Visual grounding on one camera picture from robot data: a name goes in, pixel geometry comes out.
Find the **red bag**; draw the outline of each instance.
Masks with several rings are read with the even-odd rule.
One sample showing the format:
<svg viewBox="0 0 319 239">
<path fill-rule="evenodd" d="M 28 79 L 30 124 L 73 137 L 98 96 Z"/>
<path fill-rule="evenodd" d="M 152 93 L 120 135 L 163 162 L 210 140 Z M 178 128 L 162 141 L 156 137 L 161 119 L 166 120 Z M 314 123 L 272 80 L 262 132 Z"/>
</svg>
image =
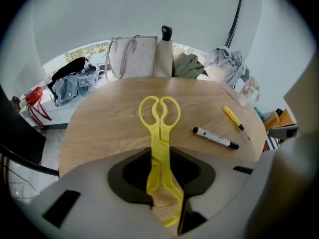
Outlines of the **red bag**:
<svg viewBox="0 0 319 239">
<path fill-rule="evenodd" d="M 31 91 L 31 93 L 29 95 L 27 95 L 25 97 L 25 101 L 26 104 L 28 106 L 27 111 L 30 115 L 30 117 L 34 120 L 35 123 L 37 123 L 41 128 L 44 128 L 44 124 L 36 117 L 35 113 L 33 112 L 36 111 L 38 114 L 40 114 L 42 117 L 44 117 L 45 119 L 51 121 L 52 119 L 50 118 L 50 116 L 45 112 L 45 110 L 43 109 L 42 105 L 41 105 L 41 99 L 43 96 L 43 91 L 41 89 L 41 87 L 36 87 L 34 90 Z"/>
</svg>

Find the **green clothing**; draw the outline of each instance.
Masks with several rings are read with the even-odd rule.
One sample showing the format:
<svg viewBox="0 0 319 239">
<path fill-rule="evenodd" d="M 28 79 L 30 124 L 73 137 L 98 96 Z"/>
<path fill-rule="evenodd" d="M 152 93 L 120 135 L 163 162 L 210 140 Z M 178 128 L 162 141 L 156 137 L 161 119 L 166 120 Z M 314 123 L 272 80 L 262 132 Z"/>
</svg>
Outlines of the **green clothing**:
<svg viewBox="0 0 319 239">
<path fill-rule="evenodd" d="M 174 59 L 175 77 L 197 79 L 204 71 L 204 66 L 195 54 L 180 53 Z"/>
</svg>

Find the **clothes pile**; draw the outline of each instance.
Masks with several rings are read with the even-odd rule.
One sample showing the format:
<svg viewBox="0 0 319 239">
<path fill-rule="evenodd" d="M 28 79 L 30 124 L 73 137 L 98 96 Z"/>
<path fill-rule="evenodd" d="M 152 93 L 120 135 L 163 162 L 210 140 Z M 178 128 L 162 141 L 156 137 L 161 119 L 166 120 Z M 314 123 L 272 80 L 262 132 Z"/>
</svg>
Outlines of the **clothes pile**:
<svg viewBox="0 0 319 239">
<path fill-rule="evenodd" d="M 204 66 L 198 61 L 197 55 L 186 55 L 184 52 L 174 59 L 174 66 L 175 77 L 179 78 L 197 79 L 204 71 Z"/>
<path fill-rule="evenodd" d="M 249 69 L 242 59 L 241 51 L 231 52 L 226 46 L 221 46 L 212 51 L 205 61 L 205 68 L 212 66 L 213 64 L 223 67 L 226 63 L 231 64 L 230 70 L 223 79 L 228 86 L 233 88 L 239 78 L 241 78 L 243 82 L 249 80 Z"/>
<path fill-rule="evenodd" d="M 78 95 L 85 97 L 94 91 L 103 74 L 104 70 L 100 70 L 98 65 L 80 57 L 60 68 L 47 86 L 56 105 L 63 106 Z"/>
</svg>

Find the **gray floor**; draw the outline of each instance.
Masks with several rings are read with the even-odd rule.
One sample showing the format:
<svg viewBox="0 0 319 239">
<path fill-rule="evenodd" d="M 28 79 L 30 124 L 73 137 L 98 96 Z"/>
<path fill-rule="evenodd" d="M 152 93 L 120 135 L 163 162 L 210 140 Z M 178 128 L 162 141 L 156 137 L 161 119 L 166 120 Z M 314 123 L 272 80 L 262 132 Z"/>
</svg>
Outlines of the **gray floor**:
<svg viewBox="0 0 319 239">
<path fill-rule="evenodd" d="M 63 139 L 65 129 L 50 129 L 40 131 L 46 137 L 41 165 L 58 170 L 60 145 Z M 10 161 L 10 169 L 21 176 L 19 178 L 12 172 L 9 172 L 9 187 L 11 195 L 24 203 L 29 203 L 33 197 L 39 194 L 43 189 L 58 180 L 58 177 L 33 171 L 22 165 Z"/>
</svg>

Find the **white wall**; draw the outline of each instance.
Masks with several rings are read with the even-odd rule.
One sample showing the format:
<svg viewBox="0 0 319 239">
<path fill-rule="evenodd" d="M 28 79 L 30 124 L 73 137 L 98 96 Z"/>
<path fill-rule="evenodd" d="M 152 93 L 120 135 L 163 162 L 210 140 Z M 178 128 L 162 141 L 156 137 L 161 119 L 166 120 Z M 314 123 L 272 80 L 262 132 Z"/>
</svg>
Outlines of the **white wall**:
<svg viewBox="0 0 319 239">
<path fill-rule="evenodd" d="M 287 0 L 262 0 L 261 16 L 246 64 L 261 86 L 263 113 L 287 107 L 283 96 L 307 67 L 316 41 Z"/>
<path fill-rule="evenodd" d="M 48 75 L 67 64 L 64 53 L 43 65 L 45 73 Z"/>
<path fill-rule="evenodd" d="M 241 50 L 245 60 L 253 44 L 259 24 L 263 0 L 242 0 L 236 30 L 230 45 L 232 51 Z"/>
<path fill-rule="evenodd" d="M 34 0 L 34 36 L 42 64 L 111 37 L 157 35 L 205 52 L 224 45 L 238 0 Z"/>
<path fill-rule="evenodd" d="M 9 99 L 20 97 L 45 77 L 34 43 L 32 15 L 30 0 L 17 14 L 1 43 L 0 84 Z"/>
</svg>

